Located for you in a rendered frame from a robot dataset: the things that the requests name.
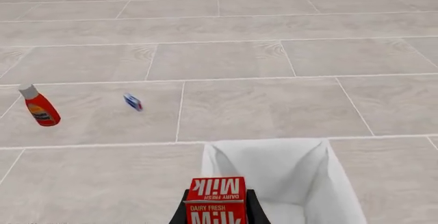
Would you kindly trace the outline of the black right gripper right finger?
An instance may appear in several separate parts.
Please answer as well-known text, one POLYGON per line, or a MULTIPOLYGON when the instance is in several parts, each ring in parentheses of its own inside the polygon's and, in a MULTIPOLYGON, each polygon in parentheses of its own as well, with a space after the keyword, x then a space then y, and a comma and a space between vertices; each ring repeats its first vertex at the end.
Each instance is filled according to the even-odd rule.
POLYGON ((270 224, 253 189, 246 191, 246 215, 248 224, 270 224))

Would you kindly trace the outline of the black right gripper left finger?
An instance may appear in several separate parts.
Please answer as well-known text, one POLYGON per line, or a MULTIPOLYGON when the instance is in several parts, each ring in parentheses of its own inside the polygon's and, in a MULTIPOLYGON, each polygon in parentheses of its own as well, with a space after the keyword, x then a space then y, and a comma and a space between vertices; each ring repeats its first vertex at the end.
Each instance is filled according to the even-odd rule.
POLYGON ((187 199, 189 190, 186 189, 180 200, 180 203, 175 211, 173 217, 171 218, 169 224, 189 224, 187 218, 187 211, 184 201, 187 199))

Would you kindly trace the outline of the red milk carton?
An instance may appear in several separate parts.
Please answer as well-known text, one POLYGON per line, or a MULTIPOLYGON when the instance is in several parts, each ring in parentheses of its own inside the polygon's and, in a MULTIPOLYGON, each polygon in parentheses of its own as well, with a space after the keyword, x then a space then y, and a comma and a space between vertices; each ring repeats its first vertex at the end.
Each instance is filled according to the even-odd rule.
POLYGON ((247 224, 243 177, 194 178, 183 202, 188 224, 247 224))

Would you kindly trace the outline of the white basket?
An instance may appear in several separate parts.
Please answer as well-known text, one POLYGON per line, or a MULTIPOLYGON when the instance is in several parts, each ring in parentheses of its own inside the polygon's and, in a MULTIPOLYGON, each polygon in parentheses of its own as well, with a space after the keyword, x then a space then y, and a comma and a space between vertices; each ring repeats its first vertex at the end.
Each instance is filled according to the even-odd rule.
POLYGON ((367 224, 327 139, 209 142, 201 175, 242 176, 271 224, 367 224))

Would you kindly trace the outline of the small blue white box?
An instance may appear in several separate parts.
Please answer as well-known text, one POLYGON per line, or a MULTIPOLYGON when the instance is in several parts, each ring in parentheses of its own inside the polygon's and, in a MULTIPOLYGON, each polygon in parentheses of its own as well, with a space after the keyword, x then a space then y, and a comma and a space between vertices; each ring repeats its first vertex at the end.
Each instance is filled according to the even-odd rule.
POLYGON ((131 106, 134 110, 141 112, 143 110, 142 103, 140 100, 132 96, 131 94, 124 94, 123 98, 129 106, 131 106))

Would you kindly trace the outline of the red ketchup bottle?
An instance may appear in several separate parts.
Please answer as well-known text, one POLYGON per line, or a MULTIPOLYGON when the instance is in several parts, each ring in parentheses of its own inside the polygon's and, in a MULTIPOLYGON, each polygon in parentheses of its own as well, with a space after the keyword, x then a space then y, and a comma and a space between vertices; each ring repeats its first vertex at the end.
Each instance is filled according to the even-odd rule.
POLYGON ((43 127, 53 127, 60 123, 61 117, 51 102, 33 84, 21 84, 18 91, 36 122, 43 127))

